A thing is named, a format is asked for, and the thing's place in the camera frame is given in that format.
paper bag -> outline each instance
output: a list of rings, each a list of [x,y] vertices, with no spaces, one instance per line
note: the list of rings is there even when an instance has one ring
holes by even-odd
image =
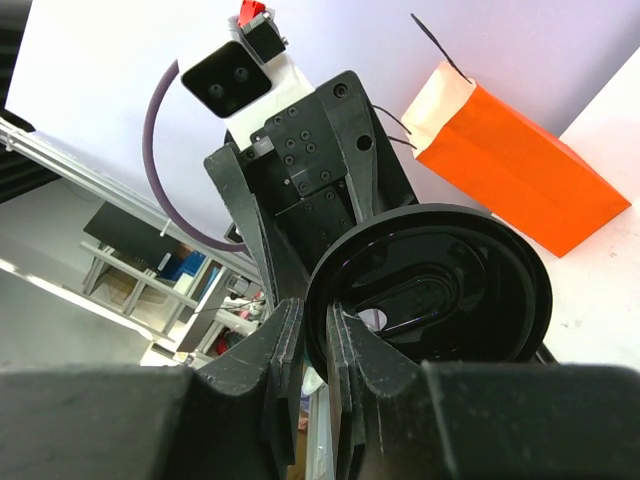
[[[438,66],[402,122],[418,161],[557,256],[630,206],[570,148],[452,63]]]

white wall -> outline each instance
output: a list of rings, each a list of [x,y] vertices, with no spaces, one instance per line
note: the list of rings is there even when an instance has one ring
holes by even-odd
[[[97,240],[82,229],[102,200],[58,180],[0,205],[0,258],[21,270],[79,289],[92,257],[80,242]]]
[[[0,368],[137,364],[149,341],[0,270]]]

red component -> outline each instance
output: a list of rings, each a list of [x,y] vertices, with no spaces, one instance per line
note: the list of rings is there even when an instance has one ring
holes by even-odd
[[[222,355],[224,352],[229,350],[229,346],[227,345],[227,339],[224,338],[224,335],[218,337],[218,341],[216,342],[215,351],[218,355]]]
[[[240,28],[244,27],[266,9],[267,7],[264,3],[242,0],[242,8],[240,9],[240,15],[238,15],[238,25]]]

bolt hole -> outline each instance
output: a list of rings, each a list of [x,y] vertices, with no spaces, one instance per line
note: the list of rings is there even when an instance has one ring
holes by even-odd
[[[333,88],[333,94],[338,98],[344,98],[349,93],[349,89],[344,83],[339,83]]]
[[[358,150],[360,150],[361,152],[366,152],[371,148],[372,145],[373,145],[373,140],[371,140],[371,137],[369,135],[359,136],[358,141],[356,142],[356,146],[358,147]]]
[[[359,312],[360,318],[374,332],[379,332],[387,325],[387,316],[378,308],[370,308]]]

screw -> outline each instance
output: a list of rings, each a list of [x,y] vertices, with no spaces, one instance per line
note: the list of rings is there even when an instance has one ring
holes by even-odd
[[[349,89],[344,83],[339,83],[333,89],[333,94],[338,98],[344,98],[349,93]]]

